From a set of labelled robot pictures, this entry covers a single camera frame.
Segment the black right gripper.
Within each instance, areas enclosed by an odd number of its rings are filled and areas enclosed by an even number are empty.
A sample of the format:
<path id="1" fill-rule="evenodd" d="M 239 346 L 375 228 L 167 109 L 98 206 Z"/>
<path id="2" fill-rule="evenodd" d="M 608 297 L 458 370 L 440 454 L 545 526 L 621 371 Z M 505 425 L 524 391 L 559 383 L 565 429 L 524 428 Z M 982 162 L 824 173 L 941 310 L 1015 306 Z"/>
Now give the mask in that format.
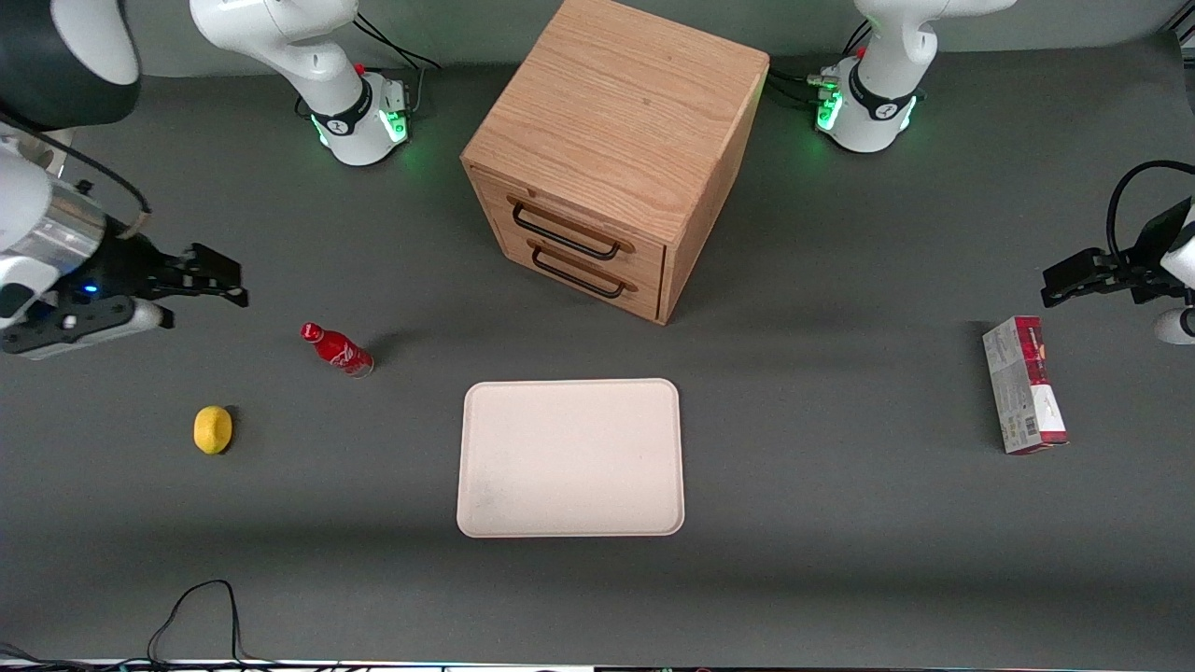
<path id="1" fill-rule="evenodd" d="M 145 236 L 120 238 L 104 234 L 102 245 L 86 262 L 63 277 L 63 294 L 82 301 L 124 295 L 142 301 L 161 301 L 172 295 L 213 295 L 250 305 L 243 285 L 243 264 L 214 248 L 195 243 L 178 257 L 163 253 Z"/>

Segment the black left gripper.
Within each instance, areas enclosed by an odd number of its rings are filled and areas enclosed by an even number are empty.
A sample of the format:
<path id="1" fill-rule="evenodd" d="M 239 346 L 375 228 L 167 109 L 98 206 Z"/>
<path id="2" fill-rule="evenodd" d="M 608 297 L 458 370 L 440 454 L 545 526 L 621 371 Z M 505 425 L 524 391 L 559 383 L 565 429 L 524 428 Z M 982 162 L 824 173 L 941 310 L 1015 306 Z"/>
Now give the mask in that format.
<path id="1" fill-rule="evenodd" d="M 1176 273 L 1162 268 L 1162 257 L 1171 251 L 1181 238 L 1181 230 L 1190 222 L 1191 198 L 1171 204 L 1159 216 L 1140 230 L 1130 248 L 1119 245 L 1117 238 L 1119 197 L 1110 201 L 1107 216 L 1107 243 L 1114 261 L 1101 248 L 1081 248 L 1042 271 L 1042 303 L 1053 308 L 1060 303 L 1084 295 L 1107 295 L 1130 292 L 1132 303 L 1156 301 L 1162 297 L 1181 299 L 1191 305 L 1191 285 L 1178 279 Z"/>

